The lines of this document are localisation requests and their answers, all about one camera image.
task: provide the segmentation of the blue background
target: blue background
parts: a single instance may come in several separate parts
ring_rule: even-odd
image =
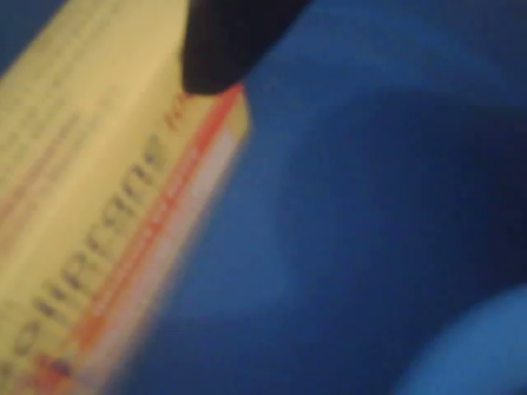
[[[8,0],[2,66],[59,0]],[[319,0],[121,393],[527,388],[527,6]]]

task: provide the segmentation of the black object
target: black object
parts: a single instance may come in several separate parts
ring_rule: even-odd
[[[310,0],[194,0],[183,52],[188,93],[216,94],[242,79]]]

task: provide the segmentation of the blue fabric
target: blue fabric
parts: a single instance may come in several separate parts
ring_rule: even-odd
[[[121,393],[527,388],[526,13],[315,2]]]

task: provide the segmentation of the yellow paper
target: yellow paper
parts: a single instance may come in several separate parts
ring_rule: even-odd
[[[186,0],[70,0],[0,79],[0,394],[98,393],[248,128],[186,95]]]

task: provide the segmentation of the red line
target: red line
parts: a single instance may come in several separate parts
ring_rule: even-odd
[[[107,319],[108,312],[111,311],[116,303],[118,302],[119,297],[123,294],[124,290],[127,289],[131,280],[138,275],[139,268],[144,265],[145,257],[149,252],[150,248],[156,241],[156,237],[161,233],[163,228],[166,225],[167,219],[169,217],[169,211],[173,210],[177,204],[180,202],[181,193],[183,192],[185,186],[190,181],[190,178],[194,171],[198,168],[198,163],[203,158],[203,154],[210,146],[213,138],[219,132],[219,129],[226,118],[227,112],[235,104],[236,99],[239,97],[239,94],[242,92],[241,86],[235,86],[223,94],[219,99],[216,105],[209,112],[208,116],[203,121],[201,127],[198,129],[195,138],[187,145],[185,148],[184,157],[178,162],[178,164],[172,170],[171,176],[166,183],[165,187],[162,190],[162,193],[158,196],[155,204],[149,209],[147,213],[147,219],[140,225],[138,231],[130,240],[128,247],[124,250],[124,253],[121,255],[120,260],[115,266],[114,273],[119,272],[119,269],[122,266],[129,264],[132,260],[129,270],[127,271],[126,276],[122,279],[120,284],[117,285],[116,291],[112,294],[108,304],[106,305],[106,311],[100,316],[96,316],[93,309],[90,309],[85,319],[83,319],[77,329],[74,331],[73,336],[78,335],[81,349],[88,348],[93,341],[100,335],[105,326],[105,320]],[[191,152],[191,150],[198,150],[198,160],[194,162],[188,169],[188,171],[183,174],[182,182],[176,193],[167,198],[166,194],[172,187],[174,180],[181,176],[181,164],[185,162],[185,157]],[[166,215],[160,219],[159,223],[152,221],[156,210],[159,206],[165,203],[169,210],[167,210]],[[146,243],[142,246],[142,249],[136,253],[135,249],[137,245],[140,245],[142,239],[144,239],[144,231],[150,229],[152,236],[147,240]],[[115,287],[113,276],[110,276],[105,284],[101,287],[98,296],[94,298],[97,300],[103,295],[108,288]]]

